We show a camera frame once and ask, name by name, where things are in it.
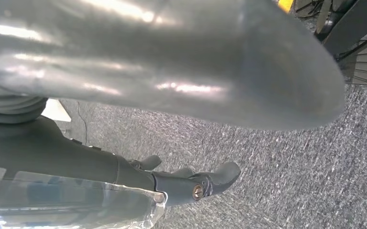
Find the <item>gray carpet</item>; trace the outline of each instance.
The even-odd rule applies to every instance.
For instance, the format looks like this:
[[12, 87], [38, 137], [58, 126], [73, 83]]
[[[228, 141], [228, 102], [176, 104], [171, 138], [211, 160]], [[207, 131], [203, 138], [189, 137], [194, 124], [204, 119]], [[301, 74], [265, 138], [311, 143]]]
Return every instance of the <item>gray carpet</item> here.
[[[224, 195], [169, 208], [155, 226], [180, 228], [367, 228], [367, 86], [347, 85], [345, 112], [308, 131], [259, 131], [189, 117], [80, 102], [87, 145], [159, 170], [213, 170], [233, 160], [239, 180]], [[85, 141], [77, 102], [67, 136]]]

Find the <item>cable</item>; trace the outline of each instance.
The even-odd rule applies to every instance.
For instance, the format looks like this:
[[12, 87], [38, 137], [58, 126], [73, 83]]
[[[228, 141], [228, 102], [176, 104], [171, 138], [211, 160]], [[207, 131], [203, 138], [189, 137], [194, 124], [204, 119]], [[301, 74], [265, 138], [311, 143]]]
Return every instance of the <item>cable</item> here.
[[84, 145], [87, 145], [88, 127], [87, 127], [87, 122], [82, 118], [82, 116], [80, 114], [80, 102], [79, 101], [77, 101], [77, 113], [78, 113], [78, 116], [80, 117], [80, 119], [84, 122], [84, 126], [85, 126], [85, 143], [84, 143]]

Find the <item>metal screw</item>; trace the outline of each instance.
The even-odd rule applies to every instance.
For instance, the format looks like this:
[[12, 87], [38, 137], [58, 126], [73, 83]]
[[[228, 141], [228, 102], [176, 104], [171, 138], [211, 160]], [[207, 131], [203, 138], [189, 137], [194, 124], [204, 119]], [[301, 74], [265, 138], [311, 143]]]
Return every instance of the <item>metal screw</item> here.
[[154, 201], [156, 203], [162, 203], [164, 201], [164, 194], [157, 194], [154, 196]]
[[193, 197], [196, 201], [203, 198], [203, 187], [201, 185], [195, 185], [194, 191], [193, 191]]

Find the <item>yellow object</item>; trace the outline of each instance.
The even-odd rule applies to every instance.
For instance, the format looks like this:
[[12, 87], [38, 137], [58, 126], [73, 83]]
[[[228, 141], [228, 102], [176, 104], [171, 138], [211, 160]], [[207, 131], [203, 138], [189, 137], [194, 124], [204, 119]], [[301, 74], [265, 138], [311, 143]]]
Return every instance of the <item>yellow object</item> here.
[[279, 0], [278, 6], [286, 13], [290, 12], [294, 0]]

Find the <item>transparent plastic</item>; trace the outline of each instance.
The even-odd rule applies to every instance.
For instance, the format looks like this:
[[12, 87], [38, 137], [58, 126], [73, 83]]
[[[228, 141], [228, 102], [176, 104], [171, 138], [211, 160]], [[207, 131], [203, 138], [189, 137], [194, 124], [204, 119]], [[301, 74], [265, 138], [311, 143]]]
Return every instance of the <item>transparent plastic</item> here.
[[162, 193], [0, 168], [0, 229], [149, 229]]

